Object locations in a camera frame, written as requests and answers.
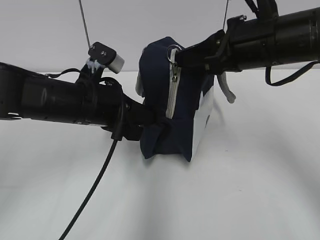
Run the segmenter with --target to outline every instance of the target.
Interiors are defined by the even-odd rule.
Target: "white zipper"
[[[175,56],[178,49],[173,49],[171,51],[170,60],[175,62]],[[178,86],[180,83],[181,76],[181,67],[178,67],[176,64],[170,63],[170,85],[169,85],[169,95],[168,95],[168,104],[165,112],[165,116],[168,119],[172,119],[175,113],[176,100],[178,93]]]

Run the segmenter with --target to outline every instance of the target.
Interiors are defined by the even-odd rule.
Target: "white table surface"
[[[177,155],[143,160],[138,142],[119,143],[66,239],[319,240],[320,70],[278,88],[264,76],[228,73],[235,104],[216,87],[190,164]],[[136,77],[116,76],[141,101]],[[111,143],[99,127],[0,121],[0,239],[57,240]]]

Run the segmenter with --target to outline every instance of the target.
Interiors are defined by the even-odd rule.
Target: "metal ring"
[[[170,59],[170,57],[169,57],[169,50],[170,50],[170,48],[172,48],[172,47],[175,47],[176,49],[178,49],[178,50],[180,50],[180,51],[182,50],[182,48],[181,48],[179,45],[177,45],[177,44],[172,44],[172,45],[168,46],[168,48],[167,48],[166,58],[168,59],[168,61],[169,61],[170,63],[176,64],[176,62],[171,61],[171,59]]]

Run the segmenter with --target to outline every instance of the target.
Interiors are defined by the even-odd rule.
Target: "metal rod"
[[[225,30],[225,26],[226,26],[226,20],[227,20],[227,12],[228,12],[229,1],[230,1],[230,0],[226,0],[224,20],[223,20],[223,28],[222,28],[223,30]]]
[[[82,22],[83,22],[83,27],[84,27],[84,31],[85,31],[86,41],[88,43],[88,48],[90,48],[90,41],[89,41],[88,29],[87,29],[87,24],[86,24],[86,19],[85,19],[85,13],[84,13],[84,9],[82,7],[81,0],[79,0],[79,5],[80,5],[80,10],[81,10],[81,16],[82,16]]]

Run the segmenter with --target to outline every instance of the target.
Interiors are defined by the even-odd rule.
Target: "white wall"
[[[277,0],[285,15],[320,7],[319,0]],[[226,0],[82,0],[91,42],[99,41],[137,71],[142,49],[173,37],[184,47],[223,26]],[[232,0],[228,18],[254,17],[245,0]],[[88,58],[78,0],[7,0],[0,7],[0,62],[37,72],[81,68]],[[298,68],[285,65],[282,68]]]
[[[141,101],[136,75],[117,79]],[[320,239],[319,76],[312,70],[272,88],[261,70],[228,74],[237,100],[228,104],[215,89],[191,164],[174,155],[143,160],[139,143],[124,140],[67,239]],[[110,145],[96,127],[0,121],[0,239],[58,239]]]

